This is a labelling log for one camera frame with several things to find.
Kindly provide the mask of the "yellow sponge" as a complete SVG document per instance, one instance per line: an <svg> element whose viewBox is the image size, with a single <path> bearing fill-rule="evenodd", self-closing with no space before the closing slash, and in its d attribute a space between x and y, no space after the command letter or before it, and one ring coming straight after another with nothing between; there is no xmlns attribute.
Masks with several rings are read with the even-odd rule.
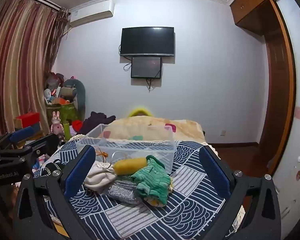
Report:
<svg viewBox="0 0 300 240"><path fill-rule="evenodd" d="M119 160L113 165L118 176L131 175L147 166L146 158L132 158Z"/></svg>

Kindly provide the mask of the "green plush toy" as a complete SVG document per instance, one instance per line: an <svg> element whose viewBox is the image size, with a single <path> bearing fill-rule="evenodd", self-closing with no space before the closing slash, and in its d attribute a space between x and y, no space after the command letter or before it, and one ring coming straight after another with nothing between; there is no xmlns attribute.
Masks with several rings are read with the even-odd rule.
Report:
<svg viewBox="0 0 300 240"><path fill-rule="evenodd" d="M78 79L67 79L63 82L63 87L59 95L65 100L72 100L77 109L79 120L83 121L85 117L85 87Z"/></svg>

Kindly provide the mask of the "green cardboard box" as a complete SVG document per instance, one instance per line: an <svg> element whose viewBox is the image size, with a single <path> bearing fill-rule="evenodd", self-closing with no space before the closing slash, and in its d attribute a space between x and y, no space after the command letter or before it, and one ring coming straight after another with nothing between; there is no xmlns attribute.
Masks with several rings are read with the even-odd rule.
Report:
<svg viewBox="0 0 300 240"><path fill-rule="evenodd" d="M75 108L74 103L68 103L65 105L55 104L55 105L46 105L47 112L47 120L48 124L52 124L52 114L53 112L59 112L59 117L61 119L61 123L68 121L72 122L74 120L78 120L78 112Z"/></svg>

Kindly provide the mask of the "green knitted cloth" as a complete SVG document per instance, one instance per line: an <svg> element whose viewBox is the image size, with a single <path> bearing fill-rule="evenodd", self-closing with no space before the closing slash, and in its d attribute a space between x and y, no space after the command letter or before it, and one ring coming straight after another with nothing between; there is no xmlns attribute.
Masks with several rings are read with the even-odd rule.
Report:
<svg viewBox="0 0 300 240"><path fill-rule="evenodd" d="M172 181L165 166L155 156L146 157L147 165L130 176L136 183L136 194L149 205L164 207L173 191Z"/></svg>

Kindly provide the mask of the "white air conditioner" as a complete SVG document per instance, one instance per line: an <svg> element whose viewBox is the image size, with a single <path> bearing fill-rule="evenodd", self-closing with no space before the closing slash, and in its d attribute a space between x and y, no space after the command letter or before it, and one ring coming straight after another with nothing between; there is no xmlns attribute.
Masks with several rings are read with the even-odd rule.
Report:
<svg viewBox="0 0 300 240"><path fill-rule="evenodd" d="M70 25L77 27L94 21L111 18L114 14L114 6L114 2L108 0L75 10L71 13Z"/></svg>

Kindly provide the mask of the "large black television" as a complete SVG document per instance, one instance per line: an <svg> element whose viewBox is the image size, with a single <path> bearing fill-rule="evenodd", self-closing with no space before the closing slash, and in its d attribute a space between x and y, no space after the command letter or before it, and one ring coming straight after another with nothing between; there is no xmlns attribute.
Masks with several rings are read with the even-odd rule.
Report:
<svg viewBox="0 0 300 240"><path fill-rule="evenodd" d="M121 56L174 56L173 27L123 28Z"/></svg>

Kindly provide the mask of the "green cylinder bottle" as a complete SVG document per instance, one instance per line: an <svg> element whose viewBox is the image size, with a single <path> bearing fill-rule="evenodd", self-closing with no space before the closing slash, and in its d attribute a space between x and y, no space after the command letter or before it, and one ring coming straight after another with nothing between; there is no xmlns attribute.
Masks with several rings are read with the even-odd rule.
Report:
<svg viewBox="0 0 300 240"><path fill-rule="evenodd" d="M69 141L71 139L71 132L70 132L70 124L68 121L65 121L63 123L64 128L64 138L66 141Z"/></svg>

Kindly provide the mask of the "white drawstring pouch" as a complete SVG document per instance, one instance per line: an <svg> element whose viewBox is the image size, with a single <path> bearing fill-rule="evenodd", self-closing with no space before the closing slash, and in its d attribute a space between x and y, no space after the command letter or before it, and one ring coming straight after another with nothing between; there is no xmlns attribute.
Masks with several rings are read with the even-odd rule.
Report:
<svg viewBox="0 0 300 240"><path fill-rule="evenodd" d="M84 180L84 186L101 194L116 178L117 175L111 163L96 160Z"/></svg>

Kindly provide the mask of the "grey knitted cloth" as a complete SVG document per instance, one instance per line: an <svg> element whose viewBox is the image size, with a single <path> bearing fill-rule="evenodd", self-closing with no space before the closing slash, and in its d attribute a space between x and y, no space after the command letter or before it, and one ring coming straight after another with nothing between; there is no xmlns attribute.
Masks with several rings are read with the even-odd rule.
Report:
<svg viewBox="0 0 300 240"><path fill-rule="evenodd" d="M137 184L130 180L115 180L107 186L103 194L128 204L139 204L141 198L136 193Z"/></svg>

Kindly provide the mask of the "red box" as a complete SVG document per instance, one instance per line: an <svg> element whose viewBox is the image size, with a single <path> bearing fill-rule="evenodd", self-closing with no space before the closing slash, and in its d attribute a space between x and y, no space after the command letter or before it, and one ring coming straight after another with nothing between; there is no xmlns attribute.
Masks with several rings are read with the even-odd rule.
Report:
<svg viewBox="0 0 300 240"><path fill-rule="evenodd" d="M16 129L26 128L40 122L40 114L30 112L14 118L14 127Z"/></svg>

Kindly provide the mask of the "brown wooden door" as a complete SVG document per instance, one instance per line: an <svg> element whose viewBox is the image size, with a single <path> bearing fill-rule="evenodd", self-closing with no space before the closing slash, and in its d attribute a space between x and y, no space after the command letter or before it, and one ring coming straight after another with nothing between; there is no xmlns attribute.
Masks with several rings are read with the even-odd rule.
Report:
<svg viewBox="0 0 300 240"><path fill-rule="evenodd" d="M262 4L269 87L266 119L260 140L268 173L277 170L286 148L295 108L296 79L292 44L285 20L273 0Z"/></svg>

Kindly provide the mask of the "striped red curtain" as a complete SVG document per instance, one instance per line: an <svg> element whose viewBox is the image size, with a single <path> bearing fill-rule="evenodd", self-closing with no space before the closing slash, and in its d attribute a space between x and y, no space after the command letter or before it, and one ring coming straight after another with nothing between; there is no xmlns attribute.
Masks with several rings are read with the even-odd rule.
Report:
<svg viewBox="0 0 300 240"><path fill-rule="evenodd" d="M50 128L45 82L55 62L68 10L35 0L0 0L0 135L14 131L14 119L39 113L44 133Z"/></svg>

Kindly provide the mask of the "dark purple garment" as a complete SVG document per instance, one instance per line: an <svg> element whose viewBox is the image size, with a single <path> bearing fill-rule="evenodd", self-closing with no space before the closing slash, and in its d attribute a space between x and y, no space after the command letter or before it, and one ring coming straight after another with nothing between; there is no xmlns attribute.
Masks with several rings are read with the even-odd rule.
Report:
<svg viewBox="0 0 300 240"><path fill-rule="evenodd" d="M77 132L78 134L86 135L100 124L108 125L116 120L116 116L107 117L104 113L91 112L89 118L83 121L82 127Z"/></svg>

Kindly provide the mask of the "wooden overhead cabinet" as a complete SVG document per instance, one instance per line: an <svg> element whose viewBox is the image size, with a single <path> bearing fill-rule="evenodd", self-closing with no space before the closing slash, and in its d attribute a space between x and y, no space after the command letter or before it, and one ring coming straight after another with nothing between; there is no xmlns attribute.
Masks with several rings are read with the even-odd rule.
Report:
<svg viewBox="0 0 300 240"><path fill-rule="evenodd" d="M230 5L235 25L257 35L279 25L272 0L234 0Z"/></svg>

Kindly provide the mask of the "clear plastic storage box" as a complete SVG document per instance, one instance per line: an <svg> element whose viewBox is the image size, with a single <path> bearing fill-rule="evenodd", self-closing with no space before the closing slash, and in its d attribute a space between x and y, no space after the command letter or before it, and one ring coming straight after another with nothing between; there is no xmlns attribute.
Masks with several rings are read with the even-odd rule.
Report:
<svg viewBox="0 0 300 240"><path fill-rule="evenodd" d="M100 124L83 138L76 142L77 150L81 151L84 146L90 145L96 152L105 152L107 162L116 163L122 159L142 158L148 155L155 156L165 166L168 174L172 173L173 159L176 152L174 140L143 141L121 140L106 137L104 128L108 125Z"/></svg>

